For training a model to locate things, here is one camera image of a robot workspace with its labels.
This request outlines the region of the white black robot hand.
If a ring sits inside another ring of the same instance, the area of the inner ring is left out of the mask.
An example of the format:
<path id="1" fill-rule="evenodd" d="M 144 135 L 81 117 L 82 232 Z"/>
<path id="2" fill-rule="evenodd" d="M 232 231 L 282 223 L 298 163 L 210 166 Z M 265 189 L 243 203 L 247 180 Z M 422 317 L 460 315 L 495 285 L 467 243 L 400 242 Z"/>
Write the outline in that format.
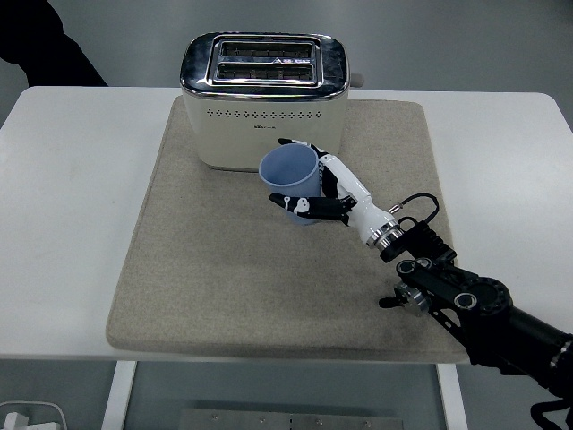
<path id="1" fill-rule="evenodd" d="M 340 221 L 355 228 L 370 248 L 381 250 L 403 235 L 398 221 L 378 208 L 371 193 L 335 155 L 313 144 L 280 138 L 264 156 L 259 175 L 269 199 L 294 221 Z"/>

